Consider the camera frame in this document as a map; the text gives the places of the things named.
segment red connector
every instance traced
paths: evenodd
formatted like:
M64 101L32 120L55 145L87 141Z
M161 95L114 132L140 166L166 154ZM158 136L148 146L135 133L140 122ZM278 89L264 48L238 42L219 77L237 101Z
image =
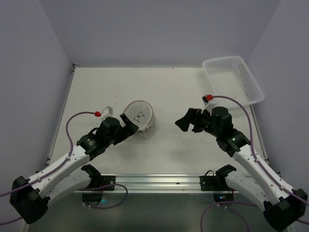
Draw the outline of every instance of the red connector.
M210 101L210 100L212 100L213 99L213 97L212 97L212 95L206 95L206 100L208 100L208 101Z
M99 112L99 111L95 111L95 116L96 116L96 117L101 117L101 115L102 115L102 113L101 113L101 112Z

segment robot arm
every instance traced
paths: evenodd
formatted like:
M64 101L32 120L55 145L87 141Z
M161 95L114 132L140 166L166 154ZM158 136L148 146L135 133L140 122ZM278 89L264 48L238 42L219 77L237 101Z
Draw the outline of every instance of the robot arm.
M112 109L105 108L100 127L81 137L70 152L28 179L20 176L13 182L12 190L20 190L11 194L10 203L27 224L40 219L48 206L58 199L88 187L94 179L93 173L99 176L100 173L91 165L85 164L104 153L111 144L122 142L138 130L138 126L124 114L120 115L125 123L124 127L111 114Z
M263 210L267 222L278 231L284 230L302 217L305 214L306 205L284 190L294 193L305 201L308 198L307 194L302 189L294 190L263 159L260 159L256 152L257 158L254 158L250 147L251 142L243 133L233 128L232 116L226 108L214 107L215 102L211 95L204 96L203 101L204 110L190 108L175 124L182 131L188 131L189 125L192 124L193 132L205 131L215 136L218 146L240 163L257 183L245 179L234 170L224 174L225 184L252 200ZM261 166L280 183L280 186L276 185Z

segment gray wall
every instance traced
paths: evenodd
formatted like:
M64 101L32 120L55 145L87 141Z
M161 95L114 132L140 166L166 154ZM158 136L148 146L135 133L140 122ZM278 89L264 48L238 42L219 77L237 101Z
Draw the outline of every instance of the gray wall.
M50 153L71 64L38 0L0 1L0 192L43 168ZM16 218L9 197L0 221ZM19 222L1 226L17 231Z
M266 95L254 108L271 165L309 194L309 1L283 0L247 63Z
M201 66L247 59L280 0L41 0L83 66Z

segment white table surface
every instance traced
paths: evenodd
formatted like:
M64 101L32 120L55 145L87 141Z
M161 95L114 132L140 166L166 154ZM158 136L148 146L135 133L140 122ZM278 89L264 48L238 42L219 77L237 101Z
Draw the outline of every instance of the white table surface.
M188 108L203 108L201 97L212 94L202 68L77 68L56 138L51 162L70 148L65 134L69 117L80 111L113 108L119 115L132 101L149 102L156 115L157 133L149 140L130 137L110 146L91 164L103 174L203 174L231 164L248 173L206 133L182 132L174 123ZM248 121L241 109L230 111L235 128L249 137ZM100 120L92 115L73 119L69 130L76 143ZM262 154L254 127L255 149Z

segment white plastic basket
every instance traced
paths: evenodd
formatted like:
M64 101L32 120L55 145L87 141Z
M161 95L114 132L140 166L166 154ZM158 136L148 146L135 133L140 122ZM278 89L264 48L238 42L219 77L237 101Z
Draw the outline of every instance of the white plastic basket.
M260 86L241 57L208 59L203 67L214 95L231 97L244 106L264 100ZM228 108L236 106L229 100L218 99L218 103Z

